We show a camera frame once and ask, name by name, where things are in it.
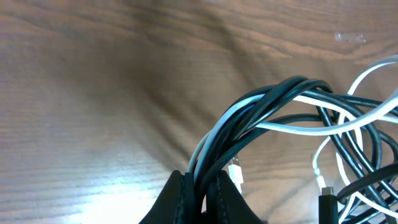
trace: white cable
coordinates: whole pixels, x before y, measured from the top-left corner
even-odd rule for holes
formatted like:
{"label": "white cable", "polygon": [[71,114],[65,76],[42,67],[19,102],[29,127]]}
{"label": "white cable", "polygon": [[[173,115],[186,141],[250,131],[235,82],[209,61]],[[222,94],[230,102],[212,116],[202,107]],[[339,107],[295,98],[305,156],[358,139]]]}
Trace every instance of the white cable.
{"label": "white cable", "polygon": [[[298,96],[296,98],[294,98],[295,101],[298,102],[302,102],[302,103],[306,103],[306,104],[310,104],[310,105],[314,105],[314,106],[321,106],[324,108],[328,108],[334,111],[337,111],[341,114],[347,114],[347,116],[352,116],[354,118],[354,116],[352,114],[350,114],[349,112],[347,112],[346,110],[344,110],[343,108],[336,106],[334,104],[328,103],[328,102],[324,102],[321,100],[317,100],[317,99],[313,99],[313,98],[309,98],[306,96]],[[392,117],[392,116],[388,116],[385,115],[383,117],[380,118],[381,121],[388,121],[388,122],[392,122],[392,123],[397,123],[398,124],[398,118]],[[212,130],[210,130],[199,142],[198,146],[196,147],[195,151],[192,154],[192,157],[189,161],[189,168],[187,170],[187,172],[192,172],[193,168],[195,166],[195,162],[198,159],[198,156],[203,148],[203,145],[205,143],[205,141],[207,140],[207,137],[209,136],[210,132]],[[317,151],[317,153],[315,153],[314,155],[314,160],[316,162],[316,160],[318,159],[318,155],[319,155],[320,151]]]}
{"label": "white cable", "polygon": [[383,117],[385,114],[388,114],[390,110],[394,109],[397,105],[398,89],[396,89],[395,92],[385,102],[381,103],[372,111],[346,123],[322,128],[304,128],[264,122],[258,124],[256,127],[306,136],[328,136],[331,134],[341,134],[347,131],[351,131],[354,128],[360,128],[369,123],[372,123],[373,121]]}
{"label": "white cable", "polygon": [[[355,91],[356,87],[360,84],[360,82],[366,77],[366,75],[368,75],[369,73],[371,73],[372,71],[374,71],[377,68],[380,68],[382,66],[385,65],[389,65],[392,63],[396,63],[398,59],[398,55],[393,55],[391,57],[385,58],[381,61],[378,61],[375,65],[370,66],[368,70],[366,70],[365,72],[363,72],[362,74],[360,74],[360,76],[357,78],[356,81],[354,81],[354,83],[352,84],[350,90],[349,90],[349,94],[352,95],[353,92]],[[264,94],[261,95],[256,95],[256,96],[252,96],[249,98],[246,98],[238,103],[236,103],[235,105],[233,105],[230,109],[227,110],[227,112],[225,114],[222,115],[222,117],[220,118],[220,120],[216,123],[215,127],[207,134],[207,138],[204,137],[201,142],[203,144],[203,147],[197,147],[197,149],[194,152],[195,157],[191,158],[190,164],[194,164],[193,162],[195,162],[195,158],[197,155],[199,155],[200,151],[202,150],[202,154],[200,154],[199,159],[198,159],[198,163],[197,163],[197,169],[195,169],[195,173],[194,173],[194,181],[196,181],[197,176],[198,176],[198,170],[200,170],[200,167],[203,164],[203,160],[204,160],[204,155],[208,152],[209,150],[209,146],[212,143],[212,141],[214,140],[217,132],[221,129],[221,127],[224,125],[225,121],[233,114],[235,113],[238,109],[242,108],[243,106],[250,104],[252,102],[256,102],[258,101],[260,98],[262,98],[264,96]],[[296,101],[304,101],[305,103],[309,103],[312,100],[313,104],[314,103],[326,103],[323,101],[319,101],[316,102],[316,99],[312,99],[312,98],[308,98],[305,99],[304,96],[298,96],[296,97],[294,100]],[[393,92],[393,94],[382,104],[380,104],[378,107],[374,108],[372,111],[370,111],[367,114],[364,114],[362,116],[360,116],[359,118],[355,118],[349,115],[349,113],[347,111],[341,111],[342,108],[337,107],[335,105],[329,104],[329,105],[323,105],[322,107],[325,108],[330,108],[334,107],[334,109],[332,110],[336,110],[339,111],[342,116],[340,116],[340,119],[342,119],[342,121],[340,121],[338,123],[338,125],[336,126],[330,126],[330,127],[323,127],[323,128],[303,128],[303,127],[296,127],[296,126],[289,126],[289,125],[282,125],[282,124],[274,124],[274,123],[261,123],[259,125],[257,125],[258,128],[266,128],[266,129],[271,129],[274,131],[282,131],[285,133],[292,133],[292,134],[301,134],[301,135],[310,135],[310,136],[324,136],[324,135],[331,135],[331,134],[339,134],[341,135],[343,132],[347,132],[347,131],[351,131],[351,130],[355,130],[356,132],[356,140],[359,144],[360,149],[363,151],[363,143],[362,143],[362,135],[361,135],[361,131],[360,131],[360,127],[367,125],[369,123],[372,123],[373,121],[377,120],[377,119],[382,119],[384,121],[390,121],[393,123],[398,123],[397,118],[393,118],[390,116],[384,116],[385,114],[387,114],[388,112],[390,112],[390,110],[392,110],[393,108],[395,108],[398,105],[398,89],[395,90],[395,92]],[[345,116],[347,116],[351,121],[347,122],[347,123],[343,123]],[[315,153],[314,156],[314,160],[313,160],[313,167],[314,166],[314,161],[316,162],[319,156],[320,151],[323,149],[323,147],[326,145],[326,143],[330,140],[330,138],[327,138],[324,143],[321,145],[321,147],[318,149],[318,151]],[[337,155],[337,163],[338,163],[338,167],[339,167],[339,171],[341,174],[341,177],[343,179],[343,181],[345,182],[346,185],[350,184],[346,174],[345,174],[345,170],[344,170],[344,165],[343,165],[343,161],[341,160],[340,155]],[[317,178],[317,182],[320,185],[325,185],[326,183],[323,180],[322,175],[320,175],[320,170],[319,168],[314,168],[314,172],[316,173],[317,177],[318,175],[321,177]],[[353,197],[358,197],[360,200],[362,200],[363,202],[365,202],[366,204],[368,204],[369,206],[384,212],[388,215],[391,215],[393,217],[398,218],[398,214],[396,212],[393,212],[391,210],[388,210],[384,207],[381,207],[380,205],[370,201],[369,199],[367,199],[366,197],[364,197],[363,195],[361,195],[359,192],[356,192],[353,194]],[[346,210],[350,210],[352,203],[350,204],[350,202],[353,202],[353,197],[350,197],[349,202],[347,204],[347,206],[349,206],[348,209]]]}
{"label": "white cable", "polygon": [[200,153],[201,149],[203,148],[203,145],[205,144],[207,136],[209,136],[210,132],[211,132],[211,130],[209,132],[207,132],[207,134],[205,134],[205,136],[200,140],[197,148],[194,150],[194,152],[193,152],[193,154],[191,156],[191,159],[189,160],[189,167],[188,167],[187,172],[192,172],[193,171],[193,168],[194,168],[195,163],[196,163],[196,161],[198,159],[199,153]]}
{"label": "white cable", "polygon": [[[371,72],[375,71],[376,69],[386,66],[386,65],[390,65],[392,63],[396,63],[398,61],[398,55],[393,55],[391,57],[388,58],[384,58],[378,62],[375,62],[373,65],[370,65],[369,68],[367,70],[365,70],[364,72],[362,72],[357,79],[355,79],[355,81],[353,82],[353,84],[351,85],[351,87],[349,88],[347,94],[348,95],[353,95],[355,90],[357,89],[358,85],[367,77],[367,75],[369,75]],[[346,114],[341,114],[341,116],[339,117],[338,120],[338,124],[341,124],[344,122],[344,119],[346,117]],[[356,135],[356,141],[358,143],[358,146],[360,148],[360,150],[363,151],[363,141],[362,141],[362,134],[361,131],[359,130],[359,133],[355,134]],[[321,188],[323,186],[326,187],[326,183],[323,179],[323,176],[320,173],[320,170],[318,168],[318,156],[319,153],[321,152],[321,150],[326,146],[327,142],[330,140],[329,137],[327,137],[324,142],[321,144],[321,146],[318,148],[318,150],[316,151],[314,158],[313,158],[313,170],[315,173],[315,176],[317,177],[317,182],[318,182],[318,186]],[[346,185],[349,185],[351,182],[348,180],[348,177],[346,175],[345,172],[345,168],[344,168],[344,164],[343,164],[343,160],[341,159],[340,155],[338,153],[336,153],[336,160],[337,160],[337,165],[338,165],[338,169],[340,172],[340,176],[343,179],[343,182]],[[367,199],[365,196],[363,196],[362,194],[360,194],[359,192],[355,192],[353,195],[351,195],[349,197],[349,200],[346,204],[346,208],[344,210],[344,212],[340,215],[339,217],[339,223],[342,223],[344,221],[344,219],[347,217],[348,212],[351,210],[351,207],[353,206],[355,197],[359,198],[360,200],[362,200],[364,203],[368,204],[369,206],[379,210],[380,212],[386,213],[390,216],[393,216],[395,218],[398,218],[398,213],[397,212],[393,212],[391,210],[388,210],[372,201],[370,201],[369,199]]]}
{"label": "white cable", "polygon": [[[249,98],[246,98],[232,107],[230,107],[220,118],[220,120],[216,123],[215,127],[210,131],[208,134],[208,137],[203,145],[202,148],[202,153],[199,155],[198,158],[198,163],[197,163],[197,169],[195,169],[194,172],[194,181],[196,181],[198,177],[198,170],[200,170],[200,167],[203,164],[204,160],[204,155],[208,152],[209,146],[211,142],[214,140],[217,132],[221,129],[221,127],[224,125],[225,121],[237,110],[242,108],[243,106],[250,104],[252,102],[258,101],[260,98],[262,98],[264,94],[256,95],[256,96],[251,96]],[[306,96],[297,96],[294,98],[295,101],[301,101],[304,103],[308,103],[311,105],[316,105],[316,106],[321,106],[324,108],[328,108],[331,110],[338,111],[339,113],[347,114],[348,112],[339,106],[333,105],[331,103],[327,103],[324,101],[316,100],[313,98],[309,98]],[[383,119],[383,120],[394,120],[397,122],[397,118],[390,118],[390,117],[383,117],[385,114],[390,112],[395,106],[398,105],[398,89],[388,100],[374,108],[372,111],[370,111],[367,114],[362,115],[361,117],[355,119],[354,121],[350,121],[341,125],[335,125],[335,126],[330,126],[330,127],[323,127],[323,128],[303,128],[303,127],[296,127],[296,126],[290,126],[290,125],[284,125],[284,124],[275,124],[275,123],[260,123],[256,127],[257,128],[266,128],[266,129],[271,129],[274,131],[282,131],[285,133],[291,133],[291,134],[300,134],[300,135],[307,135],[307,136],[327,136],[331,134],[341,134],[343,132],[351,131],[357,127],[364,126],[368,123],[372,123],[373,121],[377,119]]]}

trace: black cable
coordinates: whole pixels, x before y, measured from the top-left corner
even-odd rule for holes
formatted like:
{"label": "black cable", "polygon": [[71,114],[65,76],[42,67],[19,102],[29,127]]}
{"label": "black cable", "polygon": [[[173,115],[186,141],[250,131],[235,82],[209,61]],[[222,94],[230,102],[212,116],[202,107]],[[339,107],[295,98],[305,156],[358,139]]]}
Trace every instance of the black cable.
{"label": "black cable", "polygon": [[[351,95],[339,95],[339,97],[345,99],[346,101],[349,101],[350,103],[355,104],[356,106],[365,106],[368,108],[375,108],[382,103],[377,100],[370,100],[370,99],[360,98],[360,97],[351,96]],[[398,116],[398,107],[395,107],[394,109],[392,109],[390,111],[390,114],[392,114],[394,116]]]}
{"label": "black cable", "polygon": [[[381,104],[381,102],[376,100],[358,98],[350,95],[334,95],[331,93],[331,89],[328,84],[324,81],[308,80],[305,77],[292,77],[278,85],[265,86],[246,93],[244,96],[236,100],[235,103],[253,96],[259,96],[257,97],[258,100],[254,100],[250,105],[246,105],[240,110],[237,110],[237,112],[232,114],[227,121],[224,122],[224,125],[212,141],[208,153],[204,155],[205,159],[201,166],[201,170],[199,170],[197,181],[195,182],[197,202],[200,203],[200,205],[198,205],[198,209],[201,208],[201,202],[203,201],[206,192],[205,189],[207,189],[217,172],[220,171],[223,166],[225,166],[243,147],[247,146],[251,141],[268,131],[267,129],[255,128],[256,124],[274,114],[277,110],[292,101],[298,95],[332,103],[343,108],[355,117],[359,117],[364,114],[357,106],[375,108]],[[287,124],[299,121],[322,121],[325,126],[329,126],[332,122],[336,122],[336,118],[339,116],[337,111],[332,111],[333,117],[331,117],[327,114],[327,111],[324,108],[317,109],[320,115],[295,114],[276,118],[271,122]],[[390,114],[398,116],[398,107],[395,107],[390,111]],[[368,172],[372,172],[372,170],[375,172],[380,169],[382,140],[388,143],[392,148],[394,162],[397,160],[398,144],[390,136],[377,130],[375,125],[372,123],[361,127],[361,129],[365,130],[371,139],[372,156],[370,160],[364,156],[362,151],[359,150],[358,143],[354,140],[352,132],[344,133],[343,137],[347,140],[348,146],[353,150],[354,155],[359,159],[361,165],[365,167]],[[351,155],[352,152],[345,146],[342,138],[338,135],[333,136],[334,139],[332,138],[332,141],[335,143],[338,152],[340,154],[345,154],[343,159],[349,164],[351,169],[354,170],[354,173],[360,180],[364,178],[363,171],[358,162]],[[394,180],[395,177],[386,179],[386,181],[381,182],[381,185],[378,188],[375,188],[372,185],[364,186],[366,191],[361,190],[360,192],[366,197],[373,198],[375,202],[383,207],[388,208],[389,203],[381,197],[381,194],[386,190],[387,193],[390,194],[390,198],[398,197],[396,189],[391,187]],[[361,201],[355,200],[353,209],[350,210],[349,213],[351,213],[360,204]],[[355,216],[350,215],[348,219],[352,220],[354,218]],[[390,216],[386,216],[386,220],[389,223],[396,223],[396,221]]]}
{"label": "black cable", "polygon": [[[315,114],[293,114],[273,119],[270,122],[278,124],[288,124],[301,121],[320,121],[320,117]],[[211,180],[213,180],[216,174],[228,163],[228,161],[231,160],[241,149],[247,146],[251,141],[255,140],[257,137],[268,131],[268,129],[262,128],[254,128],[250,130],[238,141],[236,141],[236,143],[231,146],[223,155],[221,155],[221,157],[208,170],[202,181],[198,184],[195,184],[195,192],[197,195],[198,203],[201,203],[203,201],[203,198],[206,194],[206,189],[208,188]]]}
{"label": "black cable", "polygon": [[376,182],[380,182],[381,180],[386,180],[390,177],[394,177],[398,175],[398,163],[393,163],[388,166],[382,167],[378,170],[375,170],[368,175],[355,180],[337,194],[337,199],[339,201],[344,200],[346,197],[351,194],[364,189],[365,187],[372,185]]}
{"label": "black cable", "polygon": [[[371,165],[369,159],[365,156],[363,151],[359,149],[358,143],[353,139],[353,137],[347,133],[343,133],[344,138],[348,142],[348,145],[352,149],[352,152],[362,164],[362,166],[366,169],[367,172],[374,172],[374,167]],[[398,192],[386,181],[380,181],[381,187],[387,191],[391,196],[393,196],[396,200],[398,200]]]}
{"label": "black cable", "polygon": [[[394,200],[393,197],[388,197],[386,198],[386,203],[389,206],[393,206],[396,203],[396,201]],[[343,224],[367,223],[370,219],[374,218],[378,214],[380,214],[379,210],[370,208],[359,215],[350,217],[350,220],[343,222]]]}
{"label": "black cable", "polygon": [[[319,106],[317,106],[317,110],[322,118],[322,122],[325,126],[331,126],[332,122],[331,119],[329,117],[329,114],[327,113],[326,109],[321,108]],[[349,151],[347,150],[347,148],[345,147],[343,141],[341,140],[341,138],[337,135],[337,134],[333,134],[330,136],[331,140],[333,141],[333,143],[335,144],[337,151],[339,152],[340,156],[347,162],[347,164],[349,165],[349,167],[351,168],[351,170],[354,172],[354,174],[358,177],[358,178],[363,178],[364,177],[364,173],[361,170],[361,168],[359,167],[359,165],[356,163],[356,161],[354,160],[354,158],[351,156],[351,154],[349,153]],[[384,199],[381,197],[380,194],[378,194],[378,192],[376,191],[376,188],[373,185],[368,185],[365,186],[366,191],[368,192],[368,194],[373,198],[373,200],[378,203],[379,205],[389,209],[387,203],[384,201]],[[397,221],[394,219],[394,217],[391,217],[389,215],[386,215],[386,220],[389,223],[397,223]]]}

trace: wooden surface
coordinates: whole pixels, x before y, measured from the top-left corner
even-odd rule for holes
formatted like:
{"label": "wooden surface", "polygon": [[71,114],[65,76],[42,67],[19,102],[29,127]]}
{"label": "wooden surface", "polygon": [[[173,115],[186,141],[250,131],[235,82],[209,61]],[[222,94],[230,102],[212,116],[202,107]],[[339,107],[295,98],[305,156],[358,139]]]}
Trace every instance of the wooden surface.
{"label": "wooden surface", "polygon": [[[304,75],[344,93],[367,63],[398,53],[396,0],[3,0],[0,10],[0,223],[137,223],[245,92]],[[396,71],[358,95],[385,99]],[[293,110],[315,111],[279,114]],[[311,158],[322,141],[267,133],[239,154],[259,217],[317,223]],[[321,156],[330,184],[333,151]]]}

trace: cable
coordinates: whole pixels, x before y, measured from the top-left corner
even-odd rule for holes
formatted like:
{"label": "cable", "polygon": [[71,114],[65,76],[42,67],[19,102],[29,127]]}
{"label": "cable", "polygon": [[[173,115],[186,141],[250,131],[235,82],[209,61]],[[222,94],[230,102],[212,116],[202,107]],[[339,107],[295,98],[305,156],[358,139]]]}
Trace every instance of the cable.
{"label": "cable", "polygon": [[[356,90],[357,87],[359,86],[359,84],[360,84],[371,72],[373,72],[373,71],[375,71],[376,69],[381,68],[381,67],[383,67],[383,66],[396,63],[397,61],[398,61],[398,55],[393,55],[393,56],[390,56],[390,57],[388,57],[388,58],[385,58],[385,59],[379,61],[380,63],[375,62],[373,65],[369,66],[369,68],[368,68],[367,70],[363,71],[363,72],[357,77],[357,79],[355,79],[355,81],[353,82],[353,84],[352,84],[351,87],[349,88],[347,94],[348,94],[348,95],[353,95],[354,92],[355,92],[355,90]],[[343,113],[341,113],[341,116],[339,117],[339,120],[338,120],[338,124],[343,123],[345,117],[346,117],[346,115],[343,114]],[[359,145],[360,149],[363,151],[362,134],[360,133],[360,131],[356,131],[356,137],[357,137],[357,142],[359,142],[358,145]],[[317,152],[316,152],[316,155],[319,155],[319,153],[320,153],[321,150],[325,147],[325,145],[327,144],[327,142],[328,142],[329,140],[330,140],[329,137],[327,137],[327,138],[324,140],[324,142],[323,142],[323,143],[321,144],[321,146],[318,148],[318,150],[317,150]],[[318,159],[318,156],[317,156],[317,157],[314,157],[314,159],[313,159],[313,167],[317,167],[317,165],[314,166],[314,163],[317,164],[317,162],[316,162],[317,159]],[[336,153],[336,159],[337,159],[338,170],[339,170],[339,172],[340,172],[340,176],[341,176],[341,178],[343,179],[343,182],[344,182],[346,185],[349,185],[349,184],[350,184],[350,181],[349,181],[348,178],[347,178],[347,175],[346,175],[346,172],[345,172],[345,168],[344,168],[344,165],[343,165],[343,160],[341,159],[341,156],[340,156],[338,153]],[[315,173],[315,175],[316,175],[316,177],[317,177],[318,179],[321,179],[321,178],[323,179],[323,177],[321,177],[322,175],[320,175],[319,169],[315,169],[315,168],[314,168],[314,173]],[[368,201],[367,198],[363,197],[363,195],[361,195],[361,194],[353,194],[352,197],[359,197],[359,199],[362,200],[363,202],[368,202],[368,203],[367,203],[368,205],[369,205],[370,202],[371,202],[371,201]],[[339,223],[341,223],[341,222],[345,219],[345,216],[347,216],[347,214],[348,214],[348,212],[349,212],[351,206],[353,205],[353,202],[354,202],[354,198],[349,199],[348,204],[347,204],[347,208],[346,208],[345,212],[343,212],[343,213],[341,214],[341,216],[340,216]]]}
{"label": "cable", "polygon": [[[372,122],[380,119],[398,123],[398,89],[382,103],[351,95],[361,81],[372,71],[385,65],[396,63],[397,61],[398,55],[394,55],[369,66],[354,81],[348,91],[348,95],[333,94],[328,84],[321,80],[292,77],[278,85],[258,88],[240,97],[221,116],[215,127],[203,137],[190,159],[188,171],[194,173],[198,208],[201,208],[206,188],[217,172],[244,146],[270,130],[308,136],[328,136],[316,151],[312,162],[317,183],[320,187],[326,187],[326,182],[320,172],[317,160],[320,152],[330,139],[333,140],[339,152],[336,153],[336,159],[341,178],[346,185],[349,185],[350,182],[345,174],[343,159],[353,169],[359,178],[358,180],[362,181],[367,177],[362,171],[362,167],[370,174],[382,169],[380,168],[382,154],[381,141],[385,141],[390,145],[393,150],[394,161],[396,161],[398,144],[388,135],[377,130]],[[269,122],[263,122],[263,120],[267,119],[291,100],[315,105],[319,115],[293,114],[276,118]],[[365,106],[373,108],[373,110],[363,113],[356,106]],[[328,114],[326,108],[332,111],[333,116]],[[286,125],[287,123],[299,121],[322,121],[325,127],[303,128]],[[371,138],[373,153],[370,159],[363,154],[361,129],[366,131]],[[352,136],[353,133],[350,133],[350,131],[355,132],[355,139]],[[347,140],[348,146],[345,145],[342,138]],[[352,149],[354,156],[359,159],[360,164],[351,155],[352,152],[348,150],[348,147]],[[385,213],[388,223],[396,223],[392,217],[398,218],[398,213],[389,210],[390,203],[381,197],[381,194],[386,191],[390,195],[390,198],[398,198],[396,189],[391,187],[395,176],[393,175],[393,178],[387,180],[377,180],[380,184],[377,188],[366,182],[364,185],[366,191],[350,192],[352,195],[347,202],[345,199],[341,200],[341,202],[345,203],[345,207],[340,211],[339,223],[345,221],[346,217],[348,217],[348,220],[355,219],[355,216],[349,214],[360,203],[356,198],[371,206],[371,209]]]}
{"label": "cable", "polygon": [[343,201],[346,197],[351,194],[362,190],[368,185],[380,182],[381,180],[386,180],[390,177],[398,175],[398,163],[390,164],[374,172],[369,173],[367,176],[352,182],[347,187],[340,190],[337,195],[339,201]]}
{"label": "cable", "polygon": [[[239,103],[233,105],[230,107],[220,118],[220,120],[216,123],[215,127],[212,129],[211,133],[208,135],[204,145],[203,145],[203,152],[201,156],[198,159],[198,168],[200,169],[201,165],[203,164],[204,157],[202,155],[205,155],[208,152],[209,146],[212,143],[212,141],[215,138],[215,135],[217,132],[221,129],[222,125],[224,125],[225,121],[237,110],[241,109],[243,106],[248,105],[250,103],[258,101],[261,97],[263,97],[264,94],[261,95],[256,95],[256,96],[251,96],[249,98],[244,99],[243,101],[240,101]],[[319,100],[311,99],[310,98],[305,98],[304,96],[297,96],[294,98],[295,101],[304,101],[308,102],[309,104],[317,105],[317,106],[322,106],[329,108],[331,110],[339,111],[340,113],[345,113],[339,107],[332,105],[330,103],[325,103]],[[260,123],[256,127],[257,128],[264,128],[264,129],[270,129],[274,131],[282,131],[285,133],[290,133],[290,134],[300,134],[300,135],[309,135],[309,136],[325,136],[325,135],[331,135],[331,134],[341,134],[342,132],[346,131],[351,131],[354,128],[364,126],[368,123],[371,123],[377,119],[384,119],[384,115],[388,114],[390,110],[395,109],[395,107],[398,105],[398,90],[394,92],[390,96],[388,100],[383,102],[381,105],[377,106],[375,109],[370,111],[368,114],[363,115],[362,117],[355,119],[354,121],[350,121],[345,124],[341,125],[336,125],[332,127],[324,127],[324,128],[303,128],[303,127],[295,127],[295,126],[288,126],[288,125],[281,125],[281,124],[274,124],[274,123]],[[196,181],[198,177],[198,169],[195,169],[195,175],[194,175],[194,180]]]}

